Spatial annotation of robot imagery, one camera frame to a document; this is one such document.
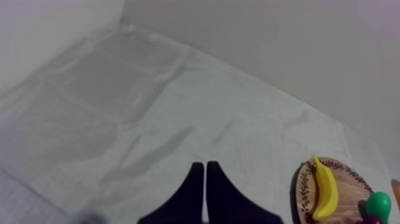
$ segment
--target wooden plate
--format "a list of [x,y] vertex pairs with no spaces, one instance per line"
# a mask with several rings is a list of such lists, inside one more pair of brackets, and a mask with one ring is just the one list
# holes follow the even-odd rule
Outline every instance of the wooden plate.
[[339,204],[336,211],[325,221],[313,220],[313,212],[318,203],[318,186],[315,178],[315,164],[308,161],[302,165],[296,181],[296,205],[302,224],[348,223],[361,221],[359,206],[373,194],[365,180],[347,165],[327,157],[319,157],[329,167],[336,179]]

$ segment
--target toy banana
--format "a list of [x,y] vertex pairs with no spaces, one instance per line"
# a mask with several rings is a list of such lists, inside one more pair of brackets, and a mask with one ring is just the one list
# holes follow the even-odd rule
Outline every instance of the toy banana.
[[317,208],[312,214],[312,218],[322,221],[333,214],[338,207],[338,186],[336,185],[332,171],[323,165],[317,157],[313,157],[312,160],[317,166],[316,176],[320,193]]

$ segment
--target white wall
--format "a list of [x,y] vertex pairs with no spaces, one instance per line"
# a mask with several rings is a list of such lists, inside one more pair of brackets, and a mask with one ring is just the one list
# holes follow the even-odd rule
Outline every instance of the white wall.
[[0,0],[0,92],[118,21],[123,5],[124,0]]
[[399,1],[127,0],[124,16],[378,139],[400,171]]

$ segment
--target green object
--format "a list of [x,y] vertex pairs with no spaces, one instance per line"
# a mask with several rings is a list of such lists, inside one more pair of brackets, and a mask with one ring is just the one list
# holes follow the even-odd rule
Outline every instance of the green object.
[[368,198],[365,211],[369,216],[378,216],[384,224],[388,223],[388,218],[392,203],[390,197],[384,192],[376,192]]

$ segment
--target white cloth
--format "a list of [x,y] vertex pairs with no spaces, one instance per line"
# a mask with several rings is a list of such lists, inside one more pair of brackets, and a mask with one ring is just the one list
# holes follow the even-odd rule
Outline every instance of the white cloth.
[[0,98],[0,165],[69,213],[132,223],[218,160],[251,200],[291,222],[312,155],[352,166],[342,124],[161,35],[89,37]]

